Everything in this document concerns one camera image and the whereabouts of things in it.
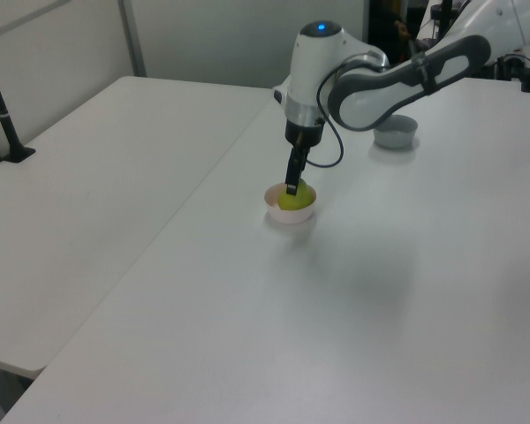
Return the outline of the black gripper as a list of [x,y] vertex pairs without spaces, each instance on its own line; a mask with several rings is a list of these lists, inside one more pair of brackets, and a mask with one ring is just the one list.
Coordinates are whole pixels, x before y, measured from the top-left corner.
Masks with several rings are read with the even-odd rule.
[[286,120],[284,137],[293,146],[299,145],[301,150],[293,147],[287,164],[287,171],[284,183],[286,193],[296,195],[300,178],[307,166],[307,159],[310,148],[317,146],[322,140],[325,120],[317,119],[312,126],[302,126]]

